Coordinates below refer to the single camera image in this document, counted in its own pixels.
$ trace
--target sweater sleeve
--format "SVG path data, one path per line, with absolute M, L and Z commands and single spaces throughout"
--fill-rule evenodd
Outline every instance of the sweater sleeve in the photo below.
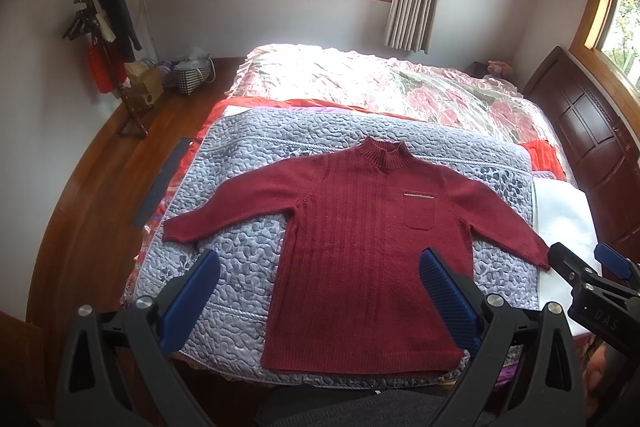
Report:
M 163 241 L 191 243 L 257 216 L 291 210 L 317 181 L 326 155 L 289 158 L 225 181 L 200 208 L 168 219 Z
M 443 169 L 454 212 L 479 235 L 525 261 L 549 269 L 548 246 L 498 194 L 482 182 Z

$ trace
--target plastic bag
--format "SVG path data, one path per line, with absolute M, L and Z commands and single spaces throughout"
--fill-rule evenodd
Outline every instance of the plastic bag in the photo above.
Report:
M 188 55 L 183 55 L 178 60 L 180 63 L 176 64 L 175 70 L 188 71 L 195 70 L 196 68 L 206 68 L 209 62 L 210 53 L 205 52 L 200 48 L 192 48 Z

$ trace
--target blue gripper pad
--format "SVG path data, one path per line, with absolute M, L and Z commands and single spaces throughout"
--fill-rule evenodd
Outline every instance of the blue gripper pad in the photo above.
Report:
M 475 310 L 431 250 L 420 254 L 418 273 L 456 346 L 474 357 L 482 343 Z
M 631 278 L 629 261 L 604 243 L 596 245 L 593 254 L 600 264 L 612 272 L 618 279 L 628 281 Z
M 182 277 L 186 281 L 160 320 L 159 346 L 166 357 L 181 349 L 220 280 L 220 258 L 213 250 Z

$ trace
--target metal screw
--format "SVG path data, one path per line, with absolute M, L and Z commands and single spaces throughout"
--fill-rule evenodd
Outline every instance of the metal screw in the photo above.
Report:
M 94 309 L 92 308 L 91 304 L 83 304 L 78 308 L 78 315 L 80 315 L 81 317 L 86 317 L 87 315 L 91 315 L 93 311 Z
M 493 306 L 495 308 L 499 308 L 504 304 L 504 299 L 495 293 L 492 293 L 486 298 L 486 301 L 489 303 L 489 306 Z
M 141 310 L 144 310 L 146 308 L 149 308 L 149 306 L 151 306 L 151 304 L 154 303 L 153 297 L 149 297 L 149 295 L 145 295 L 144 297 L 141 297 L 140 299 L 136 300 L 136 308 L 140 308 Z
M 550 312 L 556 315 L 559 315 L 562 313 L 562 306 L 557 302 L 549 302 L 549 304 L 546 305 L 546 309 L 548 309 Z

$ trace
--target black floor mat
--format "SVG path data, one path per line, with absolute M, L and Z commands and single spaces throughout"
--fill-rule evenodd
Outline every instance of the black floor mat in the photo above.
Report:
M 166 192 L 166 188 L 169 186 L 171 178 L 178 169 L 178 165 L 180 165 L 180 160 L 182 160 L 182 157 L 189 150 L 192 141 L 191 138 L 180 138 L 178 145 L 175 146 L 169 158 L 164 162 L 158 177 L 156 177 L 154 184 L 151 185 L 149 193 L 146 195 L 136 217 L 133 219 L 133 226 L 135 228 L 142 229 L 146 222 L 151 219 L 151 216 L 153 216 L 158 204 L 162 201 L 162 197 Z

